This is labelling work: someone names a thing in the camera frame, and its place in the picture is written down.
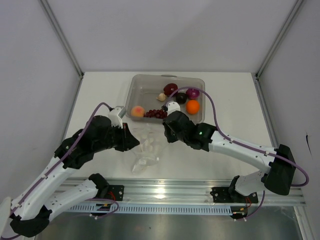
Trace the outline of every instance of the white backdrop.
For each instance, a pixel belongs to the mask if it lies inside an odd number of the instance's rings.
[[[38,1],[2,1],[0,23],[2,202],[17,197],[53,156],[79,77]]]
[[[320,1],[308,0],[262,75],[262,90],[281,143],[310,175],[302,188],[314,226],[320,215]],[[318,233],[319,227],[313,228]]]
[[[296,0],[48,0],[84,72],[257,72]]]

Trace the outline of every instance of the gray floor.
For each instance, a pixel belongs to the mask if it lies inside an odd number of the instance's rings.
[[[263,207],[247,222],[228,216],[64,213],[36,240],[302,240],[292,207]]]

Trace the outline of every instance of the orange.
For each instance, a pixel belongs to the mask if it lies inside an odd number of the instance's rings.
[[[196,114],[199,111],[200,104],[198,103],[197,100],[190,100],[185,105],[185,109],[186,109],[188,114],[192,114],[193,115],[193,114]]]

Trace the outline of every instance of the black mounting bracket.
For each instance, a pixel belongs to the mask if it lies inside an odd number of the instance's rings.
[[[232,197],[229,193],[228,186],[215,186],[212,188],[210,195],[213,197],[213,202],[219,204],[245,204],[246,198],[249,198],[253,204],[257,204],[259,202],[256,192],[253,192],[248,196],[242,196],[237,193],[236,198]]]
[[[107,180],[99,173],[89,176],[89,180],[93,181],[98,189],[95,199],[111,199],[114,201],[122,201],[125,192],[123,185],[110,185]]]
[[[109,192],[108,194],[104,197],[104,199],[111,199],[113,200],[113,196],[117,202],[122,202],[124,199],[124,193],[125,193],[125,186],[123,185],[109,185],[108,188]],[[98,210],[99,211],[109,211],[111,204],[102,204],[102,203],[97,203],[95,205],[96,207],[100,207]],[[93,216],[103,216],[108,213],[99,213],[99,212],[92,212],[91,213]]]

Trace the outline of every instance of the robotic arm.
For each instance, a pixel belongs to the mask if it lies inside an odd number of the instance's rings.
[[[125,108],[108,106],[108,117],[94,116],[101,105],[105,103],[98,105],[84,129],[62,142],[32,185],[12,200],[10,225],[14,232],[33,237],[70,207],[87,199],[106,198],[109,184],[98,173],[60,195],[53,195],[69,176],[91,161],[95,153],[111,148],[124,152],[140,144],[130,133],[128,125],[122,122]],[[163,126],[169,143],[179,140],[195,150],[225,154],[259,169],[247,176],[235,176],[227,190],[223,190],[227,195],[222,199],[213,197],[214,201],[245,203],[246,196],[266,189],[279,195],[289,194],[295,169],[299,169],[289,147],[264,147],[225,135],[219,128],[207,123],[194,124],[174,101],[168,103],[166,110],[168,116],[163,120]]]
[[[279,195],[288,195],[295,173],[295,167],[270,154],[279,155],[293,163],[294,158],[289,147],[280,145],[278,149],[256,145],[227,135],[226,139],[218,129],[207,123],[194,124],[188,116],[180,111],[178,103],[172,101],[167,105],[168,116],[163,120],[164,134],[169,143],[182,141],[195,150],[216,152],[239,159],[259,171],[247,176],[235,176],[227,194],[233,203],[242,203],[246,196],[263,190]],[[247,147],[235,144],[241,142]]]
[[[10,225],[14,232],[33,237],[70,207],[87,199],[106,198],[109,184],[98,173],[92,174],[82,184],[60,195],[52,194],[69,176],[92,160],[95,153],[111,148],[124,152],[139,145],[139,141],[130,133],[127,123],[122,122],[125,113],[123,106],[117,106],[111,109],[108,117],[94,116],[72,152],[60,161],[83,129],[62,142],[40,176],[20,196],[12,200]]]

